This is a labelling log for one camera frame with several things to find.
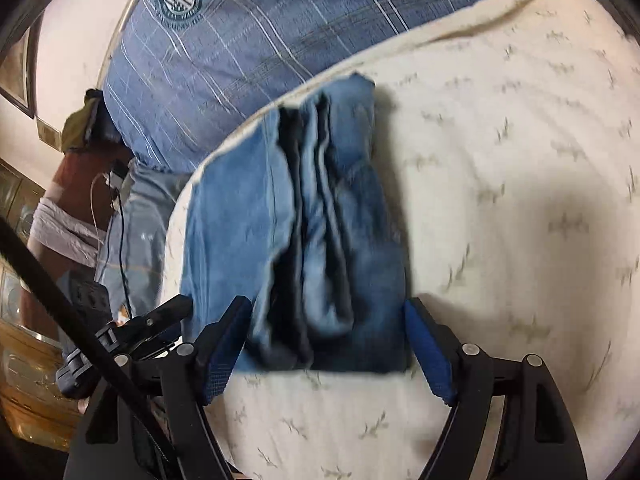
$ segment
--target blue gripper pad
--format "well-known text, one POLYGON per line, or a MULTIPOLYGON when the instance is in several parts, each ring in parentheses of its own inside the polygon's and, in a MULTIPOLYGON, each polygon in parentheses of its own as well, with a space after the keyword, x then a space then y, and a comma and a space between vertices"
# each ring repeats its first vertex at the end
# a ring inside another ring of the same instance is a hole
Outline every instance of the blue gripper pad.
POLYGON ((203 392, 207 404, 225 391, 249 332, 253 305, 247 298, 241 298, 241 301, 236 315, 220 337, 220 342, 209 359, 207 381, 203 392))
POLYGON ((456 399, 456 386, 451 362, 440 348, 437 336, 432 333, 438 326, 428 313, 431 322, 426 322, 418 313, 418 309, 424 309, 419 300, 404 302, 404 325, 409 345, 420 363, 433 395, 444 400, 447 406, 452 406, 456 399))

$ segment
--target black cable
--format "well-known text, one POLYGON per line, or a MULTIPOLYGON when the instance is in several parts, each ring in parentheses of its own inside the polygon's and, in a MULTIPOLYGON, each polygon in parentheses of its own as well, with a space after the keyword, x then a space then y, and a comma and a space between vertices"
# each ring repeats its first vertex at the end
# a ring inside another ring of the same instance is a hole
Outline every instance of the black cable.
MULTIPOLYGON (((109 187, 109 189, 111 189, 111 173, 109 173, 109 182, 107 184, 107 186, 109 187)), ((102 266, 102 272, 100 273, 100 278, 98 278, 96 276, 95 281, 96 282, 100 282, 102 280, 102 278, 104 277, 104 271, 107 269, 107 267, 109 266, 109 240, 111 238, 111 228, 113 227, 111 225, 112 222, 109 222, 109 225, 107 227, 107 234, 104 237, 104 243, 103 245, 105 247, 107 247, 107 253, 104 256, 104 265, 102 266)))
POLYGON ((120 220, 122 221, 122 232, 120 233, 120 254, 118 259, 120 260, 120 276, 122 277, 122 290, 124 291, 124 300, 127 307, 127 315, 129 319, 133 319, 131 316, 131 303, 129 302, 129 290, 127 287, 127 278, 124 275, 124 266, 122 265, 122 245, 124 244, 124 211, 122 210, 122 199, 120 198, 120 190, 116 189, 118 194, 118 206, 120 207, 120 220))

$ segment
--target wall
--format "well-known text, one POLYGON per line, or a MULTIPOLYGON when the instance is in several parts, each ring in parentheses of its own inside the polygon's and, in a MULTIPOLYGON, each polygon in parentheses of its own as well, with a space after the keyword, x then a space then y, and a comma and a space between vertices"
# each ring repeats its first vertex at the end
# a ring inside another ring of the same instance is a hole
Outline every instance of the wall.
POLYGON ((38 116, 62 129, 95 87, 111 37, 129 0, 53 0, 38 48, 38 116))
POLYGON ((33 119, 0 97, 0 158, 47 189, 62 156, 38 138, 33 119))
MULTIPOLYGON (((53 0, 38 46, 38 116, 61 130, 98 81, 111 37, 129 0, 53 0)), ((48 187, 62 154, 38 138, 36 123, 0 97, 0 158, 48 187)))

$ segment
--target picture frame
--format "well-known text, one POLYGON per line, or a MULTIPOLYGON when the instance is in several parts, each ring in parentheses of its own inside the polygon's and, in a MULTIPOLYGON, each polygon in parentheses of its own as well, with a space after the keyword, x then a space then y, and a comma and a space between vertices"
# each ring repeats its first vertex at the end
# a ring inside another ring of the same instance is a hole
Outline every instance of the picture frame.
POLYGON ((36 126, 38 127, 40 140, 62 153, 62 132, 47 124, 38 116, 36 116, 36 126))
POLYGON ((28 115, 36 116, 36 58, 42 17, 11 47, 0 64, 0 95, 28 115))

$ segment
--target leaf pattern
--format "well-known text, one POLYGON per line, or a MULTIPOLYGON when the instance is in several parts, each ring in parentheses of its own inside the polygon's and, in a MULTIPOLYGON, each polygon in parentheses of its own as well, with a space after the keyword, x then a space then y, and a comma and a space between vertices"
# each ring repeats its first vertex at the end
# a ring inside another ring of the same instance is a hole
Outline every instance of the leaf pattern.
POLYGON ((548 40, 556 40, 556 41, 568 41, 569 38, 564 35, 564 32, 556 32, 552 30, 550 33, 546 35, 548 40))
POLYGON ((554 18, 558 15, 558 13, 554 10, 545 10, 544 12, 536 12, 537 16, 542 16, 543 18, 554 18))
POLYGON ((264 463, 265 463, 268 467, 274 467, 274 468, 276 468, 276 469, 278 468, 278 466, 277 466, 277 465, 275 465, 275 464, 271 461, 271 459, 270 459, 268 456, 266 456, 266 455, 262 452, 262 450, 261 450, 260 448, 258 448, 258 453, 260 454, 260 458, 264 460, 264 463))
POLYGON ((498 141, 496 144, 502 144, 505 140, 509 140, 511 135, 511 124, 509 120, 505 117, 504 124, 500 130, 497 130, 498 133, 498 141))
POLYGON ((508 45, 507 48, 504 49, 504 59, 510 60, 511 56, 516 53, 516 48, 513 45, 508 45))
POLYGON ((549 62, 549 66, 556 74, 571 74, 575 71, 574 65, 568 65, 564 63, 552 63, 549 62))
POLYGON ((405 167, 414 167, 419 173, 428 166, 439 166, 440 161, 438 157, 433 153, 427 157, 423 155, 416 155, 413 158, 408 158, 404 162, 405 167))
POLYGON ((560 142, 551 142, 551 147, 556 150, 558 156, 570 156, 574 162, 577 162, 580 158, 587 158, 582 148, 578 148, 571 144, 561 144, 560 142))
POLYGON ((471 84, 473 82, 473 80, 470 77, 458 77, 455 76, 455 78, 447 81, 445 83, 445 87, 446 88, 459 88, 461 86, 464 85, 468 85, 471 84))
POLYGON ((575 218, 569 218, 567 213, 562 213, 562 218, 558 221, 549 222, 549 233, 562 233, 562 237, 567 240, 569 232, 588 233, 589 224, 584 221, 582 215, 579 214, 575 218))
POLYGON ((378 432, 380 430, 386 430, 389 427, 389 423, 386 421, 386 412, 382 412, 382 415, 378 418, 378 420, 373 425, 365 424, 364 431, 358 436, 360 440, 364 438, 378 438, 378 432))
POLYGON ((242 410, 239 412, 235 412, 233 418, 234 422, 237 422, 238 424, 242 424, 244 419, 246 419, 246 406, 243 406, 242 410))
POLYGON ((491 189, 490 187, 481 189, 478 191, 478 203, 491 202, 495 205, 495 203, 498 202, 498 199, 504 196, 504 189, 504 183, 499 189, 491 189))
POLYGON ((252 377, 245 377, 244 380, 252 388, 258 388, 258 386, 260 386, 260 383, 262 382, 261 378, 257 375, 254 375, 252 377))
POLYGON ((522 88, 522 83, 520 81, 507 80, 500 86, 500 91, 503 94, 506 94, 507 92, 510 92, 510 91, 518 92, 521 88, 522 88))
POLYGON ((611 358, 611 339, 609 339, 607 352, 604 354, 604 357, 602 358, 602 362, 600 363, 600 366, 598 366, 598 368, 596 368, 595 366, 593 367, 593 370, 591 371, 591 375, 589 376, 589 381, 587 381, 587 384, 583 389, 584 393, 588 392, 593 386, 593 384, 598 380, 598 377, 600 376, 602 369, 609 362, 610 358, 611 358))
POLYGON ((295 431, 299 436, 301 436, 305 440, 308 440, 308 437, 306 436, 306 433, 305 433, 305 428, 303 426, 300 426, 300 427, 296 426, 292 418, 281 418, 280 421, 284 422, 284 424, 287 425, 291 433, 295 431))
POLYGON ((442 287, 443 292, 449 292, 451 287, 454 285, 463 285, 465 270, 468 266, 470 256, 471 256, 471 245, 467 244, 465 254, 464 256, 462 256, 462 261, 460 262, 460 265, 456 269, 455 274, 453 272, 453 268, 449 267, 449 281, 447 282, 446 285, 442 287))
POLYGON ((620 135, 620 137, 622 137, 623 139, 626 137, 627 139, 631 138, 631 130, 633 129, 633 124, 631 122, 631 119, 624 121, 622 124, 620 124, 620 127, 618 128, 618 134, 620 135))
POLYGON ((620 277, 620 286, 624 286, 628 283, 631 286, 631 282, 638 273, 638 267, 640 266, 640 256, 636 256, 635 263, 618 269, 618 276, 620 277))
POLYGON ((445 122, 446 119, 443 117, 442 113, 439 113, 437 115, 435 114, 431 114, 425 111, 420 112, 421 117, 428 123, 436 123, 438 126, 442 126, 445 122))
POLYGON ((406 85, 410 85, 411 83, 414 83, 418 80, 418 75, 417 73, 412 73, 409 74, 405 77, 403 77, 400 81, 398 81, 396 83, 397 86, 406 86, 406 85))
POLYGON ((549 325, 539 325, 535 314, 533 315, 533 320, 531 321, 531 323, 526 323, 516 319, 515 316, 510 312, 509 325, 510 333, 512 335, 517 333, 523 334, 526 338, 527 345, 533 343, 533 341, 536 339, 545 340, 549 337, 549 334, 551 334, 552 329, 549 325))
POLYGON ((626 404, 621 400, 618 400, 616 403, 616 416, 621 417, 622 420, 627 420, 638 412, 638 407, 640 407, 640 403, 638 402, 634 401, 626 404))
POLYGON ((638 191, 638 177, 634 175, 634 170, 631 166, 629 166, 629 173, 631 177, 629 182, 626 184, 626 188, 629 193, 629 202, 633 202, 636 192, 638 191))
POLYGON ((322 381, 320 380, 320 372, 312 373, 305 370, 305 378, 311 384, 311 388, 315 391, 329 389, 328 386, 322 384, 322 381))
POLYGON ((320 467, 320 470, 324 473, 325 478, 335 478, 335 480, 344 480, 345 478, 351 477, 351 471, 343 472, 340 470, 338 466, 335 467, 335 470, 320 467))

